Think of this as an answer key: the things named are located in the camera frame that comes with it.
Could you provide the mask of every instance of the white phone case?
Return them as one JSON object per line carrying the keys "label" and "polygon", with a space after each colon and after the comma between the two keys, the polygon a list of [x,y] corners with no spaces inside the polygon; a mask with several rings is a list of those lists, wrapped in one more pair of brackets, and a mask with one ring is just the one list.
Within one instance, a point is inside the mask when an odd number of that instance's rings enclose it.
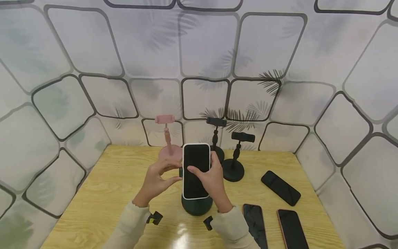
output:
{"label": "white phone case", "polygon": [[198,199],[205,199],[205,198],[207,198],[209,195],[207,195],[206,197],[200,197],[200,198],[185,198],[185,195],[184,195],[184,181],[185,181],[185,177],[184,177],[184,174],[185,174],[185,169],[184,169],[184,151],[185,151],[185,146],[187,146],[187,145],[202,145],[202,144],[206,144],[208,147],[209,147],[209,170],[210,170],[210,145],[208,144],[208,143],[186,143],[186,144],[184,144],[184,146],[182,147],[182,198],[184,198],[184,199],[186,199],[186,200],[198,200]]}

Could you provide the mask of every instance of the hand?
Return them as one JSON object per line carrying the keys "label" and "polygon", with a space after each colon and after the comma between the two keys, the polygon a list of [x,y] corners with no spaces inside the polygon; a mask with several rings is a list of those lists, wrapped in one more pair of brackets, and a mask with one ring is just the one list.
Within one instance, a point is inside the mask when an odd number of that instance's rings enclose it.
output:
{"label": "hand", "polygon": [[181,181],[182,178],[179,176],[175,176],[167,180],[164,180],[161,177],[163,173],[181,167],[182,165],[180,162],[172,159],[157,161],[149,166],[148,171],[146,172],[144,184],[135,196],[133,204],[140,208],[145,208],[153,198],[163,193],[174,183]]}
{"label": "hand", "polygon": [[209,171],[202,172],[194,166],[188,166],[187,169],[199,178],[205,190],[213,198],[220,213],[231,211],[233,205],[225,192],[222,167],[215,151],[211,152],[211,168]]}

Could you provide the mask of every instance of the smartphone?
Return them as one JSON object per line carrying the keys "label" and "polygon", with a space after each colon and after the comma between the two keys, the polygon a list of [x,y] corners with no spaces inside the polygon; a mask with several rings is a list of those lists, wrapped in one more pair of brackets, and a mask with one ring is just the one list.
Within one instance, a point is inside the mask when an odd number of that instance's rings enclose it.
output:
{"label": "smartphone", "polygon": [[301,197],[299,191],[295,190],[272,171],[267,171],[261,178],[261,181],[290,206],[296,205]]}
{"label": "smartphone", "polygon": [[209,196],[197,176],[187,170],[195,166],[202,172],[210,169],[210,145],[207,143],[186,143],[182,147],[182,197],[186,200],[204,199]]}
{"label": "smartphone", "polygon": [[297,213],[292,210],[279,209],[277,214],[286,249],[308,249]]}
{"label": "smartphone", "polygon": [[265,237],[263,210],[260,206],[243,204],[243,216],[249,227],[249,232],[261,249],[268,249]]}

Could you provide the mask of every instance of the wallpaper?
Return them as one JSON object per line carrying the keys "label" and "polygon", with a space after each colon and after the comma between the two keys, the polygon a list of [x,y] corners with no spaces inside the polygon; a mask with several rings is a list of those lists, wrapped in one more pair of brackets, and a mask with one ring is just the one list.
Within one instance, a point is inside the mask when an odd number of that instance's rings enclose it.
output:
{"label": "wallpaper", "polygon": [[39,248],[110,143],[297,156],[344,245],[398,248],[398,2],[0,0],[0,245]]}

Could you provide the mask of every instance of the phone stand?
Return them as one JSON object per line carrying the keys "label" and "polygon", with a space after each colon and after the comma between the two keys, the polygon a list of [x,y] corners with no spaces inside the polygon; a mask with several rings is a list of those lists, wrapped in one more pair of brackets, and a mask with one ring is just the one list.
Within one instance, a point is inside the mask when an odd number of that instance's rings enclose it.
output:
{"label": "phone stand", "polygon": [[254,142],[255,135],[246,134],[244,132],[232,132],[232,139],[239,140],[234,150],[233,159],[224,160],[221,163],[224,179],[230,182],[238,182],[245,175],[243,165],[238,161],[240,155],[240,142]]}
{"label": "phone stand", "polygon": [[178,145],[171,144],[171,136],[169,132],[169,128],[167,128],[167,124],[171,124],[174,122],[173,115],[160,115],[156,116],[155,123],[157,124],[165,124],[164,128],[164,138],[166,140],[166,146],[163,147],[158,155],[159,159],[174,159],[176,161],[182,160],[182,148]]}
{"label": "phone stand", "polygon": [[[179,176],[182,177],[182,170],[179,169]],[[193,216],[201,216],[207,213],[213,205],[213,199],[209,196],[204,199],[186,200],[181,194],[181,204],[184,210]]]}
{"label": "phone stand", "polygon": [[224,151],[217,146],[217,142],[219,141],[219,137],[218,137],[218,128],[219,126],[221,127],[225,127],[226,126],[226,120],[222,120],[220,118],[211,118],[208,117],[206,120],[206,123],[214,125],[216,127],[216,129],[214,130],[214,135],[213,135],[213,145],[210,146],[210,150],[215,151],[217,154],[217,157],[219,158],[219,161],[222,162],[225,158],[225,154]]}

